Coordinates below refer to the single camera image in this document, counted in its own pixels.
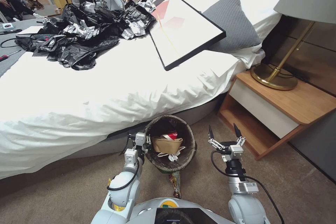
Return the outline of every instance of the gray pillow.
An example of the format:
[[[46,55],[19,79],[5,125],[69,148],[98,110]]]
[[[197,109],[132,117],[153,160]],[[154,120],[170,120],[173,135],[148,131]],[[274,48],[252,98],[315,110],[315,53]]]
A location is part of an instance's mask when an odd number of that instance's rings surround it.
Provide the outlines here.
[[[203,15],[226,31],[226,38],[210,46],[211,51],[229,52],[261,43],[251,22],[240,6],[240,0],[219,0]]]

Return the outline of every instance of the beige carpet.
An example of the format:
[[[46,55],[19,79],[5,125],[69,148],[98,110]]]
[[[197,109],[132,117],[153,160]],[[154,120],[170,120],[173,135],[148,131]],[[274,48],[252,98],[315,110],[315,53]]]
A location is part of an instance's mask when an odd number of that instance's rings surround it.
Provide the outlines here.
[[[207,142],[209,124],[217,140],[234,140],[214,114],[191,126],[198,149],[182,172],[182,198],[231,220],[227,178],[210,161],[213,149]],[[219,156],[215,161],[225,169]],[[246,150],[242,163],[247,175],[264,183],[285,223],[335,223],[336,186],[289,145],[260,161]],[[122,166],[123,156],[110,154],[61,160],[32,174],[0,180],[0,223],[90,223],[106,196],[108,178],[119,173]],[[147,160],[143,170],[138,202],[172,196],[167,175]],[[261,191],[257,197],[270,222],[280,223],[266,194]]]

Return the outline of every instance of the cable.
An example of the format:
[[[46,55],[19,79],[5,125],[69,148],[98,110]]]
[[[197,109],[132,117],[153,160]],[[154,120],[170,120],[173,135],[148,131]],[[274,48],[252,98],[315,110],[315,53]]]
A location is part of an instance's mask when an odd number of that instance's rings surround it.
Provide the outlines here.
[[[137,163],[138,167],[136,168],[136,171],[135,171],[135,173],[134,173],[134,176],[133,176],[133,178],[132,178],[126,185],[123,185],[123,186],[118,187],[118,188],[110,188],[110,186],[108,185],[108,186],[107,186],[107,189],[108,189],[109,191],[118,191],[118,190],[124,189],[125,187],[129,186],[129,185],[132,183],[132,181],[135,179],[135,176],[137,175],[138,170],[139,170],[139,167],[140,167],[140,163],[139,163],[139,160],[138,160],[138,159],[136,160],[136,163]]]
[[[111,7],[112,7],[112,0],[110,0],[110,9],[109,9],[109,11],[111,11]]]
[[[8,40],[2,41],[1,44],[0,44],[0,47],[1,47],[1,48],[10,48],[10,47],[16,47],[16,46],[19,46],[19,45],[12,45],[12,46],[9,46],[9,47],[3,47],[3,46],[2,46],[5,42],[10,41],[10,40],[14,40],[14,39],[16,39],[16,38],[10,38],[10,39],[8,39]]]
[[[276,67],[276,65],[273,65],[273,64],[265,64],[266,66],[268,66],[269,68],[271,68],[272,70],[274,70],[275,68],[272,68],[270,65],[272,65],[272,66],[275,66]],[[294,75],[293,74],[287,74],[287,73],[281,73],[281,72],[279,72],[278,73],[278,77],[279,78],[283,78],[283,79],[288,79],[288,78],[293,78],[294,77]]]
[[[125,10],[124,2],[122,0],[120,1],[121,1],[123,10]],[[111,7],[112,7],[112,0],[110,0],[110,9],[109,9],[110,11],[111,11]]]
[[[118,156],[120,156],[120,155],[122,155],[123,153],[124,153],[124,151],[126,150],[126,148],[127,148],[127,145],[128,145],[128,140],[129,140],[129,133],[127,132],[127,140],[126,140],[126,145],[125,145],[125,147],[123,148],[123,150],[119,153],[119,155]]]
[[[220,173],[222,173],[223,175],[225,175],[225,176],[227,176],[227,177],[244,177],[244,178],[246,178],[246,179],[248,178],[248,179],[251,179],[251,180],[254,180],[255,182],[257,182],[257,183],[264,189],[265,193],[267,194],[267,196],[269,197],[270,201],[272,202],[272,204],[273,204],[273,206],[274,206],[274,208],[275,208],[277,214],[279,215],[279,218],[280,218],[280,220],[281,220],[281,223],[284,224],[285,222],[284,222],[284,220],[283,220],[283,218],[282,218],[282,216],[281,216],[281,213],[279,212],[279,210],[278,210],[276,204],[274,203],[272,197],[270,196],[270,194],[268,193],[268,191],[266,190],[266,188],[264,187],[264,185],[263,185],[259,180],[256,180],[255,178],[252,178],[252,177],[250,177],[250,176],[245,176],[245,175],[231,175],[231,174],[227,174],[227,173],[225,173],[225,172],[222,172],[222,171],[217,167],[217,165],[216,165],[215,162],[214,162],[213,155],[214,155],[215,152],[220,153],[220,152],[217,151],[217,150],[214,150],[213,152],[211,152],[211,162],[212,162],[213,166],[217,169],[217,171],[219,171]]]
[[[122,4],[122,8],[125,10],[125,6],[124,6],[124,2],[122,0],[121,1],[121,4]]]

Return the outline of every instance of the black picture frame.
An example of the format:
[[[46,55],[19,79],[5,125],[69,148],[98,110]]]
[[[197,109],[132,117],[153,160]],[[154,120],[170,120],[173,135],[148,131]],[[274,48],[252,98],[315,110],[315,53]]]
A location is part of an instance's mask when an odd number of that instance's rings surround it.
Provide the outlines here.
[[[194,7],[192,7],[190,4],[188,4],[187,2],[185,2],[184,0],[181,0],[183,3],[185,3],[187,6],[189,6],[192,10],[194,10],[196,13],[198,13],[199,15],[201,15],[204,19],[208,20],[211,24],[213,24],[215,27],[217,27],[219,30],[221,30],[222,32],[220,34],[218,34],[217,36],[213,37],[212,39],[208,40],[207,42],[203,43],[202,45],[199,45],[198,47],[196,47],[195,49],[193,49],[192,51],[190,51],[189,53],[183,55],[182,57],[180,57],[179,59],[175,60],[174,62],[168,64],[168,65],[165,65],[162,58],[161,58],[161,55],[160,55],[160,52],[159,52],[159,48],[157,47],[157,45],[155,44],[155,41],[152,37],[152,34],[150,32],[150,29],[149,28],[149,34],[150,34],[150,37],[154,43],[154,46],[156,48],[156,51],[160,57],[160,60],[161,60],[161,63],[163,65],[163,68],[166,70],[166,71],[169,71],[171,69],[173,69],[174,67],[177,67],[178,65],[180,65],[181,63],[183,63],[184,61],[190,59],[191,57],[195,56],[196,54],[200,53],[201,51],[203,50],[206,50],[208,49],[211,45],[217,43],[218,41],[224,39],[226,37],[226,32],[225,30],[223,30],[221,27],[219,27],[218,25],[216,25],[214,22],[212,22],[210,19],[208,19],[207,17],[205,17],[202,13],[200,13],[199,11],[197,11]]]

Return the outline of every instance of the nightstand shelf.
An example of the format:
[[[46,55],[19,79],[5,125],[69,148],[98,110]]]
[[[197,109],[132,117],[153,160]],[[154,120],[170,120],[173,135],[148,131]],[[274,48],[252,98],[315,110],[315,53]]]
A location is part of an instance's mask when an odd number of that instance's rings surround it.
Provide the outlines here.
[[[335,108],[335,97],[305,82],[299,80],[296,90],[275,90],[248,71],[236,76],[218,116],[231,130],[238,126],[258,160]]]

